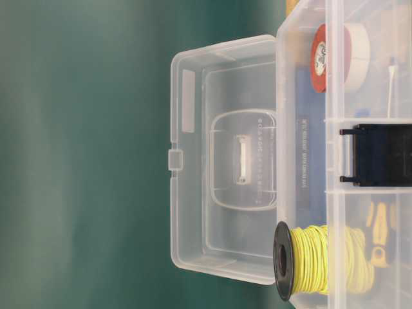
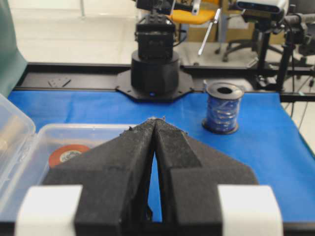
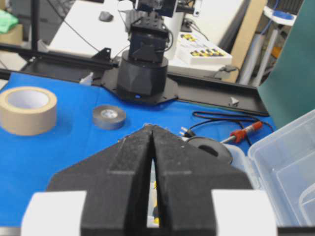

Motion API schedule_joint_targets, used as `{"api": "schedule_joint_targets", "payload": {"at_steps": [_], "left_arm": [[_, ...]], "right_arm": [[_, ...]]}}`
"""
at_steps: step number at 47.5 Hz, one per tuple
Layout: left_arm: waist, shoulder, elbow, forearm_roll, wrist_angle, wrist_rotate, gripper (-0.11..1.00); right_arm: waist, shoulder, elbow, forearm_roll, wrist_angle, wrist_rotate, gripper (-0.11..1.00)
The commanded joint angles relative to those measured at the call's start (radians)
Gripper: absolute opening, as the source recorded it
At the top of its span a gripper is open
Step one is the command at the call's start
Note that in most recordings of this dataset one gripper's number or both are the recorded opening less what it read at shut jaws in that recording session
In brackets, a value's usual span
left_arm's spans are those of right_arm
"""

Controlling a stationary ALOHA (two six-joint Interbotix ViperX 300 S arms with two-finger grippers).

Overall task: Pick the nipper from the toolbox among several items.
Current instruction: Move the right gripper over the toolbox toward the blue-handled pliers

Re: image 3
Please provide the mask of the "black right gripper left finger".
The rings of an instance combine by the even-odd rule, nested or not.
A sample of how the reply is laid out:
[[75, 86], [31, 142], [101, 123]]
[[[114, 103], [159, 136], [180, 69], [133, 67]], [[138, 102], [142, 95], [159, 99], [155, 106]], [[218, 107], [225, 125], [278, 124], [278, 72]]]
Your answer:
[[147, 224], [153, 126], [53, 175], [47, 191], [87, 192], [80, 234], [136, 236]]

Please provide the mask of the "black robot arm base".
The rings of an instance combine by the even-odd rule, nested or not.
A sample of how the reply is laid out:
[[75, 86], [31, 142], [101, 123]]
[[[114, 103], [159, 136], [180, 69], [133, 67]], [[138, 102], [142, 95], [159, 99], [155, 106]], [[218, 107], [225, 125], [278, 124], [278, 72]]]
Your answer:
[[162, 95], [167, 79], [168, 59], [164, 53], [174, 43], [174, 34], [163, 17], [173, 17], [175, 0], [137, 0], [136, 16], [130, 21], [129, 49], [122, 53], [117, 93], [128, 100], [152, 99]]

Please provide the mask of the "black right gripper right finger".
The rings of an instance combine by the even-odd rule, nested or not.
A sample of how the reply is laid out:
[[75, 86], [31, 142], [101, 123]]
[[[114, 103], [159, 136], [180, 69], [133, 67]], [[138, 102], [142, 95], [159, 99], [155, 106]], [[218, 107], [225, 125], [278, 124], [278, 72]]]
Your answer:
[[250, 190], [247, 175], [153, 126], [160, 227], [170, 236], [214, 236], [213, 189]]

